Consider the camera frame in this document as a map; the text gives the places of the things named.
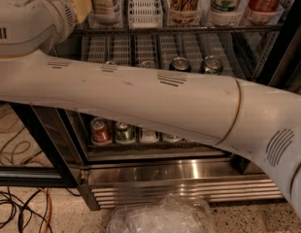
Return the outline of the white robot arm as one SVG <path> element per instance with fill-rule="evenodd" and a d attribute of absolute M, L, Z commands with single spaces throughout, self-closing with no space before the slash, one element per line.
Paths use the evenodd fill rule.
<path fill-rule="evenodd" d="M 0 0 L 0 100 L 104 117 L 258 165 L 301 219 L 301 95 L 244 80 L 56 58 L 69 0 Z"/>

